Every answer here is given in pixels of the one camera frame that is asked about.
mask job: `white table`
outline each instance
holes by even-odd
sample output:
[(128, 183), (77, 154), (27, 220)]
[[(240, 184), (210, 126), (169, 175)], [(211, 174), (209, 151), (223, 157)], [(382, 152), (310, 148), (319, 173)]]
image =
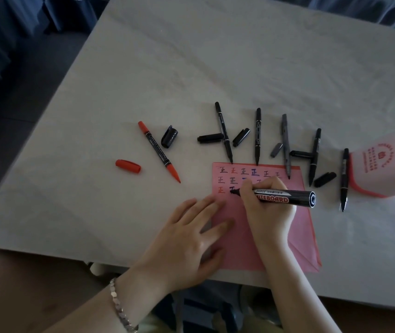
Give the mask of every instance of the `white table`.
[[(227, 161), (222, 144), (196, 142), (219, 129), (215, 101), (231, 138), (262, 108), (261, 163), (283, 163), (268, 154), (287, 113), (292, 149), (309, 151), (320, 127), (317, 175), (338, 172), (343, 148), (395, 130), (395, 30), (270, 0), (111, 0), (0, 187), (0, 248), (131, 265)], [(178, 129), (165, 153), (182, 184), (139, 120), (159, 142)], [(233, 152), (253, 162), (253, 138)], [(308, 278), (319, 295), (395, 306), (395, 198), (350, 192), (341, 213), (338, 184), (316, 190), (323, 268)], [(214, 279), (266, 285), (257, 272)]]

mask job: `red lid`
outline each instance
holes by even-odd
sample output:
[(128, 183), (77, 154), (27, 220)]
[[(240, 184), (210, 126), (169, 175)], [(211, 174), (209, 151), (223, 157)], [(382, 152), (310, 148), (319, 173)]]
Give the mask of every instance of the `red lid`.
[(133, 173), (139, 173), (142, 169), (137, 163), (126, 160), (116, 160), (116, 166)]

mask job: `pink paper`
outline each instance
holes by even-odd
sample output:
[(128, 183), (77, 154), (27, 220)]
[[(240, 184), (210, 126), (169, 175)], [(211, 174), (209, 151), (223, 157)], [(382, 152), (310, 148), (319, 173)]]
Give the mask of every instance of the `pink paper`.
[[(222, 268), (265, 270), (254, 244), (244, 204), (241, 198), (231, 194), (230, 190), (240, 188), (244, 179), (251, 179), (256, 183), (275, 175), (289, 190), (305, 190), (298, 166), (292, 166), (291, 180), (289, 180), (284, 166), (213, 162), (212, 192), (217, 198), (225, 199), (227, 204), (212, 218), (212, 223), (219, 224), (226, 218), (234, 218), (236, 221), (234, 228), (213, 246), (213, 249), (223, 247), (227, 250)], [(322, 264), (309, 208), (297, 207), (288, 233), (288, 243), (304, 272), (319, 271)]]

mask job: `silver bracelet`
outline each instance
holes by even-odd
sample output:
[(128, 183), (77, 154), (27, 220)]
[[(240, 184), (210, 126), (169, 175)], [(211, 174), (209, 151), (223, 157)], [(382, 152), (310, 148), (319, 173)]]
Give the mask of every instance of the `silver bracelet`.
[(139, 325), (133, 327), (129, 323), (129, 320), (126, 317), (125, 313), (123, 313), (123, 308), (120, 305), (119, 299), (117, 298), (116, 288), (114, 286), (115, 282), (116, 282), (116, 278), (113, 278), (110, 281), (110, 291), (111, 291), (111, 296), (113, 297), (114, 306), (116, 307), (117, 315), (119, 316), (120, 322), (122, 323), (123, 327), (125, 327), (125, 330), (128, 333), (137, 333), (139, 330)]

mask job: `red marker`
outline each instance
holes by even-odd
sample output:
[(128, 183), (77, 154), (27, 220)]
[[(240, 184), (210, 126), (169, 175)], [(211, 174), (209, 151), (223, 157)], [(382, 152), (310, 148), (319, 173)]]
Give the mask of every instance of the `red marker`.
[(168, 172), (170, 172), (171, 175), (173, 176), (173, 178), (178, 180), (178, 182), (180, 183), (181, 179), (179, 179), (178, 173), (174, 169), (171, 161), (169, 161), (167, 156), (164, 154), (164, 152), (162, 152), (161, 148), (157, 144), (156, 140), (153, 138), (153, 136), (150, 133), (150, 131), (148, 130), (148, 128), (146, 128), (146, 126), (145, 126), (145, 124), (143, 122), (139, 122), (138, 124), (139, 124), (139, 128), (141, 129), (142, 133), (145, 134), (145, 136), (148, 139), (148, 141), (150, 142), (151, 146), (153, 146), (153, 148), (156, 151), (157, 155), (161, 158), (161, 160), (164, 163), (165, 167), (168, 169)]

